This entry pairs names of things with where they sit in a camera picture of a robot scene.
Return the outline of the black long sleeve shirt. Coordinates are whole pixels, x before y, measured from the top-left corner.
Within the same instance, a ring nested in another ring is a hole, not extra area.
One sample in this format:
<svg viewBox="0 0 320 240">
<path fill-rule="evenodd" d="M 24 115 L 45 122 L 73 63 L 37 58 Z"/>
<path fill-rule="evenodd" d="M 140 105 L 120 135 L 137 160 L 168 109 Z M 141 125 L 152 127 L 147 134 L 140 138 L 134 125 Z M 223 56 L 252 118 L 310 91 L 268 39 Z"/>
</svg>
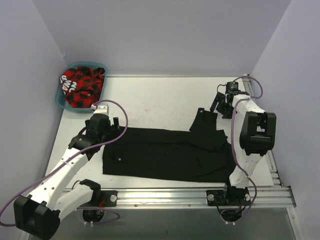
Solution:
<svg viewBox="0 0 320 240">
<path fill-rule="evenodd" d="M 225 183 L 234 171 L 231 144 L 217 113 L 199 108 L 188 131 L 129 127 L 104 147 L 102 173 L 160 180 Z"/>
</svg>

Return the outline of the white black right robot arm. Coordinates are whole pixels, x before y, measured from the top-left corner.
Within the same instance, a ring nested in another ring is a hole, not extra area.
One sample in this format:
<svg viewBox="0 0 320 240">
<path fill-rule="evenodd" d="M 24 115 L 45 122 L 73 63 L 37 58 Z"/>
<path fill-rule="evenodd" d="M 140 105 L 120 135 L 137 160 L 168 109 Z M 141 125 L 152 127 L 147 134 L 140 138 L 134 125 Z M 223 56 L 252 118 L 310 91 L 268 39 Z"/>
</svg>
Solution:
<svg viewBox="0 0 320 240">
<path fill-rule="evenodd" d="M 275 145 L 275 113 L 266 112 L 246 91 L 239 90 L 239 83 L 225 84 L 225 93 L 218 92 L 210 107 L 223 119 L 231 120 L 230 144 L 235 169 L 228 177 L 222 200 L 232 205 L 240 196 L 249 200 L 248 189 L 251 176 L 263 156 Z"/>
</svg>

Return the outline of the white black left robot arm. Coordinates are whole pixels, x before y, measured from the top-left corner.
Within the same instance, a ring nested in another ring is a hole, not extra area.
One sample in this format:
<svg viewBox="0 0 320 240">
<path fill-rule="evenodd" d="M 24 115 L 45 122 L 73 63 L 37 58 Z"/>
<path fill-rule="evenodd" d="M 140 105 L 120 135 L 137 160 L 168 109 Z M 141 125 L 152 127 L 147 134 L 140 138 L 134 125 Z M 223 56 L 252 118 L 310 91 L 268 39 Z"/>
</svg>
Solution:
<svg viewBox="0 0 320 240">
<path fill-rule="evenodd" d="M 49 240 L 61 221 L 79 207 L 101 212 L 99 183 L 84 179 L 70 192 L 63 194 L 63 191 L 103 145 L 115 142 L 120 136 L 117 117 L 110 120 L 107 114 L 93 114 L 71 139 L 54 169 L 27 196 L 19 195 L 15 199 L 15 226 L 41 240 Z"/>
</svg>

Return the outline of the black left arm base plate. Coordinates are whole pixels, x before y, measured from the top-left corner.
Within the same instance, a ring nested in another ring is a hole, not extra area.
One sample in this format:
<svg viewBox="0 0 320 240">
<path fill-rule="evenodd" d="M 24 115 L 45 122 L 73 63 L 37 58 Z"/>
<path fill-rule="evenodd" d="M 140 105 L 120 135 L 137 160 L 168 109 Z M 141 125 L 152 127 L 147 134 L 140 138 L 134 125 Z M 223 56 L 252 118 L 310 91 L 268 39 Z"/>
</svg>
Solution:
<svg viewBox="0 0 320 240">
<path fill-rule="evenodd" d="M 96 190 L 93 192 L 91 204 L 95 207 L 115 207 L 118 200 L 116 190 Z"/>
</svg>

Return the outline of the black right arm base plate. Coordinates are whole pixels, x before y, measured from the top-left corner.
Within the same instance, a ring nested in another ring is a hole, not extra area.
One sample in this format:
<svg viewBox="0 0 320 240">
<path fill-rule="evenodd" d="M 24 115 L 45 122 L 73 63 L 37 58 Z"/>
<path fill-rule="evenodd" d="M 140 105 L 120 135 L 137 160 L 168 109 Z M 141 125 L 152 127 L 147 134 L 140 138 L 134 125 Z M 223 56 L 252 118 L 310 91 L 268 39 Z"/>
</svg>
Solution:
<svg viewBox="0 0 320 240">
<path fill-rule="evenodd" d="M 208 206 L 249 206 L 251 197 L 247 188 L 235 188 L 229 190 L 207 190 Z"/>
</svg>

